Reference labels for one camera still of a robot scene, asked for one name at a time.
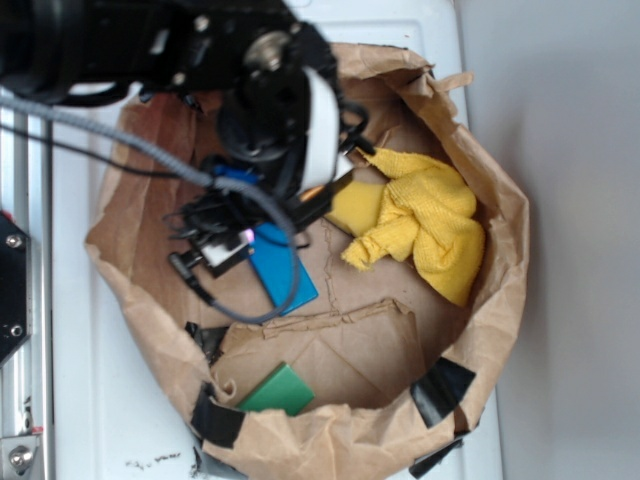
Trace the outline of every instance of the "green object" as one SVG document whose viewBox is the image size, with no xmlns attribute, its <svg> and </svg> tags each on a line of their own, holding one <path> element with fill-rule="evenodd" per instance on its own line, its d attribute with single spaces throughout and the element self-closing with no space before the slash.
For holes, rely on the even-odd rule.
<svg viewBox="0 0 640 480">
<path fill-rule="evenodd" d="M 276 368 L 237 408 L 246 412 L 281 409 L 293 417 L 300 413 L 315 394 L 286 363 Z"/>
</svg>

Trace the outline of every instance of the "gray cable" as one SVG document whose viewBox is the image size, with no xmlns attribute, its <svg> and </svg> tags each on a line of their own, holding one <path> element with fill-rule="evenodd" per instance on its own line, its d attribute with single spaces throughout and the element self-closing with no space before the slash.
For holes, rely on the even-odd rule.
<svg viewBox="0 0 640 480">
<path fill-rule="evenodd" d="M 287 239 L 291 259 L 291 286 L 289 288 L 287 298 L 281 305 L 278 305 L 270 312 L 257 317 L 248 317 L 234 312 L 220 304 L 217 300 L 214 300 L 211 303 L 211 306 L 234 320 L 243 323 L 264 323 L 280 315 L 295 299 L 296 293 L 298 292 L 298 286 L 300 284 L 300 267 L 298 265 L 298 255 L 295 243 L 295 227 L 277 202 L 258 187 L 228 177 L 214 178 L 204 172 L 196 170 L 190 165 L 187 165 L 166 150 L 138 137 L 137 135 L 123 132 L 71 113 L 55 110 L 47 105 L 20 98 L 0 96 L 0 107 L 15 110 L 16 112 L 20 112 L 25 115 L 39 117 L 50 122 L 62 123 L 80 130 L 85 130 L 96 135 L 110 138 L 148 155 L 186 181 L 206 188 L 213 187 L 219 190 L 236 192 L 255 201 L 283 231 Z"/>
<path fill-rule="evenodd" d="M 32 102 L 30 100 L 24 100 L 21 98 L 12 98 L 0 96 L 0 107 L 5 107 L 16 112 L 24 113 L 25 115 L 33 115 L 34 117 L 43 118 L 50 122 L 62 123 L 69 125 L 80 130 L 95 133 L 97 135 L 110 138 L 117 142 L 128 145 L 140 152 L 148 155 L 156 160 L 161 165 L 165 166 L 172 172 L 184 180 L 199 185 L 201 187 L 209 187 L 213 181 L 213 178 L 201 172 L 190 165 L 187 165 L 182 160 L 174 155 L 171 155 L 166 150 L 150 143 L 137 135 L 123 132 L 116 128 L 103 125 L 102 123 L 90 120 L 88 118 L 73 115 L 68 112 L 55 110 L 47 105 L 41 103 Z"/>
<path fill-rule="evenodd" d="M 262 208 L 267 215 L 271 217 L 273 222 L 283 231 L 287 239 L 287 246 L 289 247 L 290 262 L 289 268 L 291 269 L 291 285 L 289 287 L 289 294 L 285 301 L 274 308 L 272 311 L 260 315 L 257 317 L 247 317 L 220 304 L 217 300 L 212 302 L 211 306 L 224 313 L 225 315 L 243 323 L 264 323 L 272 318 L 277 317 L 284 312 L 289 305 L 295 299 L 298 293 L 298 287 L 300 285 L 300 265 L 298 264 L 298 254 L 296 249 L 295 234 L 296 230 L 289 217 L 282 211 L 276 201 L 269 195 L 264 193 L 258 187 L 249 183 L 236 180 L 229 177 L 217 177 L 214 182 L 214 188 L 219 190 L 228 190 L 236 192 L 240 195 L 250 198 Z"/>
</svg>

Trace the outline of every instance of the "black electrical tape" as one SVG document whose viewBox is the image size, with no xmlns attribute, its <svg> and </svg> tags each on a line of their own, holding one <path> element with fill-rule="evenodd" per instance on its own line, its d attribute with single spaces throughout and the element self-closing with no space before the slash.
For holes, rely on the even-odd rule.
<svg viewBox="0 0 640 480">
<path fill-rule="evenodd" d="M 440 423 L 462 401 L 476 374 L 441 358 L 411 385 L 411 396 L 427 428 Z"/>
<path fill-rule="evenodd" d="M 203 383 L 191 425 L 208 442 L 222 448 L 233 448 L 246 414 L 216 405 L 211 401 L 212 397 L 215 398 L 213 385 Z"/>
<path fill-rule="evenodd" d="M 456 448 L 462 447 L 462 438 L 457 438 L 453 443 L 429 455 L 427 458 L 418 461 L 412 467 L 409 467 L 409 473 L 413 478 L 422 478 L 434 467 L 436 467 L 444 458 Z"/>
<path fill-rule="evenodd" d="M 220 344 L 229 327 L 200 328 L 195 323 L 188 322 L 185 330 L 202 349 L 209 365 L 213 365 L 220 357 Z"/>
</svg>

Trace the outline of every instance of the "yellow cloth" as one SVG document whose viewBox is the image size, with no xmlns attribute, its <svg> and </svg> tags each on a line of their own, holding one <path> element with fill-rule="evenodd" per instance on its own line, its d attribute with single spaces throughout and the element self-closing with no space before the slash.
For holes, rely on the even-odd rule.
<svg viewBox="0 0 640 480">
<path fill-rule="evenodd" d="M 426 155 L 378 149 L 365 157 L 392 180 L 382 192 L 375 226 L 342 258 L 364 271 L 385 255 L 402 262 L 413 254 L 422 278 L 449 301 L 466 305 L 484 253 L 484 230 L 471 219 L 476 211 L 471 189 L 455 169 Z M 359 215 L 362 207 L 353 207 L 359 202 L 347 200 Z M 338 198 L 337 209 L 349 216 L 349 205 L 340 203 Z"/>
</svg>

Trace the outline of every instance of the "cable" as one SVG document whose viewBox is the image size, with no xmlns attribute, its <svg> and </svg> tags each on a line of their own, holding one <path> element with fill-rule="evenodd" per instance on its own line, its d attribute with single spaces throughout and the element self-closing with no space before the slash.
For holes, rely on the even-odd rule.
<svg viewBox="0 0 640 480">
<path fill-rule="evenodd" d="M 84 150 L 82 148 L 71 145 L 70 143 L 60 142 L 58 140 L 53 140 L 51 138 L 40 137 L 38 135 L 34 135 L 24 130 L 11 127 L 5 123 L 0 123 L 0 129 L 11 132 L 14 135 L 18 135 L 19 137 L 28 138 L 29 140 L 34 140 L 36 142 L 44 143 L 52 147 L 61 148 L 63 150 L 68 150 L 70 152 L 78 153 L 80 155 L 86 155 L 87 157 L 93 158 L 94 160 L 98 160 L 100 162 L 104 162 L 114 168 L 122 170 L 126 173 L 130 173 L 132 175 L 140 175 L 140 176 L 151 177 L 151 178 L 166 178 L 166 179 L 179 178 L 175 173 L 154 172 L 151 170 L 141 170 L 139 168 L 130 167 L 128 165 L 122 165 L 118 162 L 114 162 L 109 157 L 102 156 L 90 150 Z"/>
<path fill-rule="evenodd" d="M 196 170 L 190 165 L 187 165 L 179 158 L 171 155 L 166 150 L 140 138 L 137 135 L 108 127 L 107 125 L 103 125 L 99 122 L 95 122 L 87 118 L 79 117 L 77 115 L 62 112 L 59 110 L 54 110 L 53 108 L 42 105 L 40 103 L 19 98 L 0 96 L 0 107 L 15 110 L 25 115 L 39 117 L 50 122 L 62 123 L 81 130 L 85 130 L 90 133 L 94 133 L 96 135 L 110 138 L 124 145 L 128 145 L 129 147 L 134 148 L 144 153 L 145 155 L 148 155 L 161 165 L 165 166 L 167 169 L 175 172 L 179 177 L 183 178 L 186 181 L 205 188 L 214 188 L 223 191 L 227 190 L 236 192 L 256 202 L 264 209 L 267 215 L 271 217 L 278 228 L 283 231 L 287 239 L 287 246 L 289 247 L 291 260 L 291 285 L 287 298 L 281 305 L 275 307 L 273 310 L 264 315 L 256 317 L 248 317 L 239 314 L 222 305 L 215 298 L 211 297 L 206 291 L 204 291 L 199 282 L 195 280 L 195 276 L 192 277 L 194 280 L 188 282 L 183 275 L 184 272 L 180 271 L 179 265 L 176 265 L 173 261 L 172 264 L 183 276 L 185 281 L 187 281 L 187 284 L 194 291 L 196 291 L 196 293 L 198 293 L 201 298 L 206 299 L 206 297 L 209 297 L 210 301 L 208 301 L 207 303 L 211 307 L 217 309 L 218 311 L 231 317 L 232 319 L 243 323 L 264 323 L 280 315 L 289 307 L 289 305 L 291 305 L 291 303 L 293 303 L 300 284 L 300 267 L 298 264 L 298 256 L 294 237 L 295 227 L 291 223 L 289 217 L 287 217 L 287 215 L 282 211 L 277 202 L 265 192 L 260 190 L 258 187 L 241 180 L 236 180 L 228 177 L 212 177 L 206 173 Z"/>
<path fill-rule="evenodd" d="M 32 102 L 30 100 L 24 100 L 21 98 L 0 96 L 0 107 L 15 110 L 16 112 L 20 112 L 25 115 L 32 115 L 34 117 L 42 118 L 50 122 L 69 125 L 71 127 L 85 130 L 102 137 L 110 138 L 124 145 L 128 145 L 129 147 L 134 148 L 153 158 L 158 163 L 165 166 L 167 169 L 174 172 L 184 180 L 201 187 L 210 187 L 213 183 L 213 178 L 209 174 L 193 168 L 191 165 L 188 165 L 181 161 L 178 157 L 170 154 L 157 145 L 154 145 L 153 143 L 140 138 L 137 135 L 123 132 L 121 130 L 103 125 L 88 118 L 73 115 L 71 113 L 63 112 L 60 110 L 54 110 L 47 105 L 42 105 L 40 103 Z"/>
<path fill-rule="evenodd" d="M 278 228 L 280 228 L 280 230 L 282 230 L 282 232 L 285 234 L 285 237 L 287 239 L 287 247 L 289 249 L 289 268 L 291 269 L 291 285 L 289 286 L 289 293 L 287 294 L 287 298 L 285 299 L 285 301 L 270 312 L 256 317 L 248 317 L 229 309 L 225 305 L 222 305 L 220 302 L 218 302 L 215 298 L 211 297 L 211 295 L 204 291 L 199 282 L 197 282 L 197 280 L 194 280 L 195 276 L 192 277 L 191 283 L 188 284 L 210 306 L 227 315 L 228 317 L 231 317 L 232 319 L 242 323 L 264 323 L 268 320 L 271 320 L 272 318 L 279 316 L 282 312 L 284 312 L 293 303 L 296 294 L 298 293 L 298 287 L 300 286 L 300 265 L 298 261 L 298 254 L 296 251 L 295 227 L 293 226 L 293 223 L 291 223 L 289 217 L 287 217 L 287 215 L 282 211 L 277 202 L 255 185 L 233 178 L 217 177 L 213 186 L 214 188 L 217 188 L 219 190 L 228 190 L 231 192 L 235 192 L 249 198 L 250 200 L 253 200 L 262 207 L 267 215 L 271 217 L 271 220 L 273 220 Z"/>
</svg>

